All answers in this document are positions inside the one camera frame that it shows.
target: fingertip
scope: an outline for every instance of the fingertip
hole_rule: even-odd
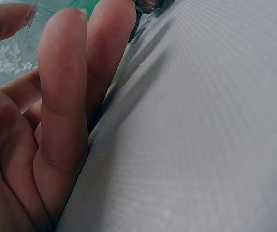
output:
[[[75,8],[48,21],[38,49],[43,102],[65,112],[82,101],[87,88],[87,15]]]

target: floral pattern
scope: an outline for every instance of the floral pattern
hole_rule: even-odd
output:
[[[20,74],[23,71],[18,44],[0,45],[0,73]]]
[[[16,0],[0,0],[2,3]],[[14,37],[0,41],[0,86],[23,75],[25,64],[21,59],[18,47],[18,34]]]

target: finger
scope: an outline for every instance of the finger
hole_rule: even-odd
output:
[[[41,81],[35,69],[24,77],[11,81],[0,88],[18,107],[25,112],[41,97]]]
[[[23,114],[23,116],[32,126],[33,130],[35,130],[38,124],[41,122],[41,107],[42,100],[40,99]]]
[[[0,40],[16,34],[21,27],[27,25],[34,13],[35,7],[29,4],[0,5]]]
[[[135,22],[136,10],[131,0],[100,0],[92,12],[87,37],[89,125],[116,73]]]
[[[86,39],[87,15],[65,9],[48,21],[38,48],[42,135],[33,171],[53,222],[86,159]]]

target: fingernail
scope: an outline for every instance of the fingernail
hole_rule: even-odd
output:
[[[85,9],[85,8],[83,8],[83,9],[79,9],[80,11],[81,11],[81,16],[80,16],[80,18],[81,18],[81,20],[83,21],[83,22],[85,22],[85,21],[87,21],[87,10]]]

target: textured cloth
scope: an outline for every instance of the textured cloth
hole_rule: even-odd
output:
[[[59,232],[277,232],[277,0],[177,0],[105,106]]]

